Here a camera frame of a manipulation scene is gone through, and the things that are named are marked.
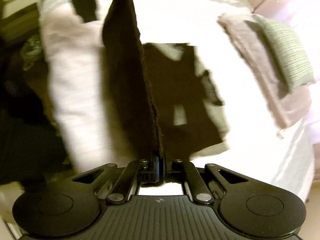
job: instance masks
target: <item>plastic bag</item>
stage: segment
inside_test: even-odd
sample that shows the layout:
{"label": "plastic bag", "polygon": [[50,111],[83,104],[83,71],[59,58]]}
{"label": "plastic bag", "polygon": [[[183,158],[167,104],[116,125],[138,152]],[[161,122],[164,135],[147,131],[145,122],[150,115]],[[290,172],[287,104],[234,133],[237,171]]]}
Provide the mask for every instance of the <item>plastic bag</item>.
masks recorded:
{"label": "plastic bag", "polygon": [[23,70],[29,70],[36,61],[43,57],[42,44],[39,34],[31,36],[20,50],[20,55],[24,60]]}

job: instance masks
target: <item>floor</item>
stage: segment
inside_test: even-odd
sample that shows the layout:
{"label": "floor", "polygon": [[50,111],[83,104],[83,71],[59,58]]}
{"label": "floor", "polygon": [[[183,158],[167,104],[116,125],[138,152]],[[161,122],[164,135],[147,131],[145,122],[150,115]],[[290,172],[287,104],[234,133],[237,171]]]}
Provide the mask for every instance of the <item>floor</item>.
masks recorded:
{"label": "floor", "polygon": [[319,240],[320,239],[320,183],[314,184],[307,207],[307,218],[299,232],[299,236],[303,240]]}

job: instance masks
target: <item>green cloth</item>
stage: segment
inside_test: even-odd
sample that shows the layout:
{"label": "green cloth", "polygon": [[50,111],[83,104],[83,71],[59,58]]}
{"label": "green cloth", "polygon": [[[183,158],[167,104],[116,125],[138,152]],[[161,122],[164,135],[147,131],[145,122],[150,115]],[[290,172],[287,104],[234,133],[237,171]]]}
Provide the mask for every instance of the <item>green cloth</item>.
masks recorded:
{"label": "green cloth", "polygon": [[264,30],[289,92],[292,94],[298,87],[314,83],[311,63],[294,29],[261,15],[253,17]]}

